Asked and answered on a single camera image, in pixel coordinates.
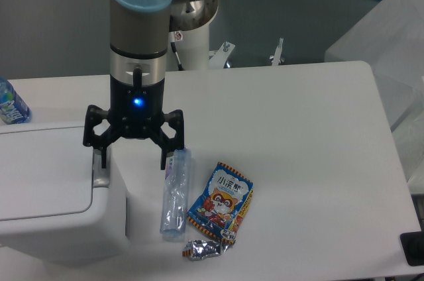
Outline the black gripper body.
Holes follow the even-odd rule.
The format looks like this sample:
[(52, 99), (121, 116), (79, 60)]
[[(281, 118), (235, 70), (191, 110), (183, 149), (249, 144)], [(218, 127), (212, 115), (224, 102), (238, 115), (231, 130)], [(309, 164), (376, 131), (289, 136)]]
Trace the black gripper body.
[(110, 77), (111, 105), (109, 124), (111, 131), (126, 139), (148, 139), (157, 135), (164, 123), (162, 106), (164, 80), (142, 86), (124, 84)]

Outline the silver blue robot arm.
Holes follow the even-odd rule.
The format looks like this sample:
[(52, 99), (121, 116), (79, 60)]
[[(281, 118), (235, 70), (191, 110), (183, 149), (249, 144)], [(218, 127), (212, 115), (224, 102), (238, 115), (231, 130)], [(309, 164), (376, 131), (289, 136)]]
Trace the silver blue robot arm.
[(101, 169), (120, 138), (150, 139), (162, 158), (184, 147), (182, 111), (162, 108), (172, 7), (194, 1), (110, 0), (110, 107), (90, 105), (83, 133)]

